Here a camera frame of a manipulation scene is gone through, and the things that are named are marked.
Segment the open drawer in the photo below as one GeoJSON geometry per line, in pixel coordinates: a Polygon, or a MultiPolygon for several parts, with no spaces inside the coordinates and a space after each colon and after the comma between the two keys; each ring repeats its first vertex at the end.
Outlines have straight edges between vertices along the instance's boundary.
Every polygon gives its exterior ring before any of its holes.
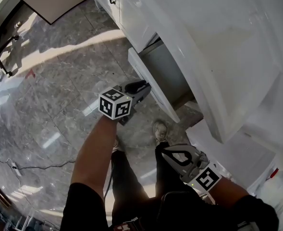
{"type": "Polygon", "coordinates": [[[130,48],[128,61],[138,76],[151,85],[151,94],[159,107],[180,122],[175,110],[193,100],[194,95],[165,44],[160,40],[140,53],[130,48]]]}

